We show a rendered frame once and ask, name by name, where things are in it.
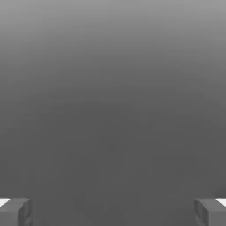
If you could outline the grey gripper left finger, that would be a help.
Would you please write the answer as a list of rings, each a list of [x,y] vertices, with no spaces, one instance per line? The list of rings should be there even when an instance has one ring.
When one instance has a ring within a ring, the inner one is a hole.
[[[33,226],[32,200],[0,198],[0,226]]]

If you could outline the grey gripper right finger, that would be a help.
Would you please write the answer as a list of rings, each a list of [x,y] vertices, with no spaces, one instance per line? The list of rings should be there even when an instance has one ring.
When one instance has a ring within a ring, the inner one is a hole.
[[[197,226],[226,226],[226,198],[195,199]]]

